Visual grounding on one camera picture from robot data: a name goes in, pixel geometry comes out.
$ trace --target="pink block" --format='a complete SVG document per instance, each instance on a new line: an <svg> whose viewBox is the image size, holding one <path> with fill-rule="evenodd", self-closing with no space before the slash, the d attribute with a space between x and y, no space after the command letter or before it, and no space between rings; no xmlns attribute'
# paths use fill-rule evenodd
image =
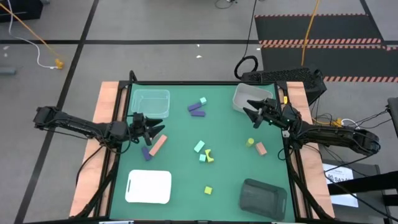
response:
<svg viewBox="0 0 398 224"><path fill-rule="evenodd" d="M257 149L257 152L259 152L260 156L263 156L267 153L266 148L264 147L262 142L259 142L256 144L256 149Z"/></svg>
<svg viewBox="0 0 398 224"><path fill-rule="evenodd" d="M163 146L164 142L166 142L167 136L162 134L162 136L157 140L154 147L149 151L151 156L155 156L156 152Z"/></svg>

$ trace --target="toy block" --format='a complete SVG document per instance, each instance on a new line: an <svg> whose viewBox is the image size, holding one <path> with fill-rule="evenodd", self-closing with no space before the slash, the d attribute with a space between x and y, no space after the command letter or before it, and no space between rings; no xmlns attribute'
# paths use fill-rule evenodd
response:
<svg viewBox="0 0 398 224"><path fill-rule="evenodd" d="M198 144L193 148L193 150L195 150L195 152L199 152L204 145L205 143L203 141L199 141Z"/></svg>
<svg viewBox="0 0 398 224"><path fill-rule="evenodd" d="M246 147L250 147L254 144L254 139L253 138L249 138L248 141L246 142Z"/></svg>
<svg viewBox="0 0 398 224"><path fill-rule="evenodd" d="M191 116L206 116L204 111L191 111Z"/></svg>
<svg viewBox="0 0 398 224"><path fill-rule="evenodd" d="M206 98L204 98L204 97L200 98L200 103L201 103L202 105L205 105L205 104L207 103Z"/></svg>
<svg viewBox="0 0 398 224"><path fill-rule="evenodd" d="M205 150L207 162L214 162L214 159L210 157L210 152L211 152L211 149Z"/></svg>
<svg viewBox="0 0 398 224"><path fill-rule="evenodd" d="M257 149L257 152L260 154L260 156L263 156L267 153L266 148L264 147L264 145L261 142L256 144L256 149Z"/></svg>
<svg viewBox="0 0 398 224"><path fill-rule="evenodd" d="M199 161L200 161L200 162L206 162L206 155L200 154L200 156L199 156Z"/></svg>
<svg viewBox="0 0 398 224"><path fill-rule="evenodd" d="M144 158L146 161L149 161L152 156L149 154L149 149L146 146L143 146L142 148L142 155L144 155Z"/></svg>
<svg viewBox="0 0 398 224"><path fill-rule="evenodd" d="M188 107L188 111L193 111L195 109L198 109L201 107L201 103L195 103L194 105L191 105Z"/></svg>
<svg viewBox="0 0 398 224"><path fill-rule="evenodd" d="M155 143L154 147L149 151L151 156L155 156L156 152L163 146L164 142L166 142L167 136L162 134L159 140Z"/></svg>
<svg viewBox="0 0 398 224"><path fill-rule="evenodd" d="M211 192L213 191L213 189L211 187L205 187L205 194L211 195Z"/></svg>

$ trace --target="concrete floor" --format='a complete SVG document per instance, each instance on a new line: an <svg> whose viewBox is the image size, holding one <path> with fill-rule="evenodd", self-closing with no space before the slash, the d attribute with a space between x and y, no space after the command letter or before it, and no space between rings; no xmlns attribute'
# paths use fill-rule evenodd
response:
<svg viewBox="0 0 398 224"><path fill-rule="evenodd" d="M93 0L51 0L42 18L28 21L47 40L78 40ZM215 9L213 0L100 0L88 33L90 40L193 40L247 38L254 1L240 0L229 9ZM377 26L386 40L398 40L394 0L367 0ZM256 14L311 13L315 0L266 0L258 2ZM319 13L362 13L359 0L323 0ZM7 24L0 24L0 40L11 39ZM14 35L32 39L15 23ZM257 39L255 27L252 39ZM54 45L65 57L64 70L36 65L36 49L31 45L0 45L0 66L15 66L18 74L0 77L0 221L13 223L27 183L39 155L45 133L33 128L38 106L56 105L76 45ZM261 56L256 44L248 55ZM41 45L40 61L53 63L53 56ZM127 79L133 69L139 80L235 80L233 69L244 53L244 45L85 45L63 110L91 120L103 81ZM242 71L251 69L250 63ZM388 97L398 95L396 83L327 83L321 97L320 113L362 119L384 109ZM384 121L387 116L369 122ZM373 131L381 138L382 150L363 163L379 164L381 172L397 170L395 152L398 139L391 123ZM67 218L75 188L76 172L86 142L55 134L25 222ZM332 148L344 160L359 155Z"/></svg>

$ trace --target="light blue block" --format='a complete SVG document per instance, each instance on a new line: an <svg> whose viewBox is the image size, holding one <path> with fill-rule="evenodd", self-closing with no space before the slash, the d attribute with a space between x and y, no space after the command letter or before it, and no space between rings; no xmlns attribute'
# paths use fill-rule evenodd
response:
<svg viewBox="0 0 398 224"><path fill-rule="evenodd" d="M195 152L199 152L204 145L205 143L203 141L199 141L198 144L193 148L193 150L195 150Z"/></svg>
<svg viewBox="0 0 398 224"><path fill-rule="evenodd" d="M200 162L206 162L206 155L200 154L200 156L199 156L199 161L200 161Z"/></svg>
<svg viewBox="0 0 398 224"><path fill-rule="evenodd" d="M204 97L202 97L202 98L200 98L200 103L202 104L202 105L205 105L206 104L206 98L204 98Z"/></svg>

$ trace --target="orange cable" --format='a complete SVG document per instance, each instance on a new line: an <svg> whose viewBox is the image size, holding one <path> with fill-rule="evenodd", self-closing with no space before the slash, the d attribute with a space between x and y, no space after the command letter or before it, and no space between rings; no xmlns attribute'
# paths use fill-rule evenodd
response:
<svg viewBox="0 0 398 224"><path fill-rule="evenodd" d="M314 9L313 12L312 12L310 24L308 25L307 33L305 34L304 45L303 45L303 52L302 52L302 54L301 54L301 66L304 65L305 46L307 45L308 35L310 34L310 30L311 30L311 26L312 26L312 21L313 21L313 18L315 17L315 14L317 13L319 2L320 2L320 0L317 0L317 4L315 5L315 9Z"/></svg>
<svg viewBox="0 0 398 224"><path fill-rule="evenodd" d="M16 18L27 30L30 31L30 33L32 33L36 38L38 38L54 55L61 57L61 55L59 55L58 53L56 53L54 51L54 49L52 49L50 46L47 45L47 43L41 39L28 25L26 25L20 18L18 18L14 13L12 13L6 6L4 6L3 4L0 3L0 6L7 11L10 15L14 16L14 18Z"/></svg>

